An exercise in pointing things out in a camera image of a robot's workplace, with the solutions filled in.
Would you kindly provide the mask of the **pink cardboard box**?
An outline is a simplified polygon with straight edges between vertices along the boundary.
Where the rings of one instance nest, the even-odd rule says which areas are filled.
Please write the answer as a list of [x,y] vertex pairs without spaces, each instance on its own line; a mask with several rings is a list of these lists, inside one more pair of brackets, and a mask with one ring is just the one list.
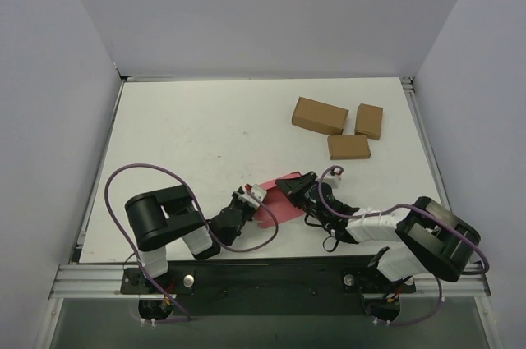
[[[261,183],[259,187],[267,192],[264,198],[264,204],[273,212],[278,224],[286,223],[303,216],[304,212],[290,203],[287,197],[278,189],[275,181],[276,179],[273,179]],[[258,227],[261,229],[273,228],[275,226],[273,219],[263,208],[259,208],[256,211],[255,218]]]

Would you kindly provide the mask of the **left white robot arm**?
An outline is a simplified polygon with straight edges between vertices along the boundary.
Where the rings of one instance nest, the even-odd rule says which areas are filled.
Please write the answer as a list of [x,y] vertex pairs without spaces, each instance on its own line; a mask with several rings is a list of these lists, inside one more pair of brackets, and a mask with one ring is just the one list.
[[136,238],[143,265],[139,282],[149,292],[168,285],[166,245],[183,240],[196,260],[217,255],[221,246],[231,246],[251,221],[267,191],[258,185],[234,191],[229,205],[209,220],[203,220],[190,191],[183,185],[136,195],[125,203],[128,222]]

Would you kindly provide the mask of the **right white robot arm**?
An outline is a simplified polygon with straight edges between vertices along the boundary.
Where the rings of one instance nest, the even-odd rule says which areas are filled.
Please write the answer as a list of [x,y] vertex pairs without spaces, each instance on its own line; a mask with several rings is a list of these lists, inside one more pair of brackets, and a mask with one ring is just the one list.
[[342,167],[333,165],[320,176],[308,172],[300,177],[280,178],[275,184],[336,244],[389,242],[391,246],[378,254],[374,267],[390,282],[420,273],[457,282],[470,275],[466,266],[473,255],[481,261],[474,274],[488,272],[490,265],[478,246],[478,231],[441,204],[420,196],[413,204],[397,204],[387,210],[351,207],[337,200],[333,192],[343,172]]

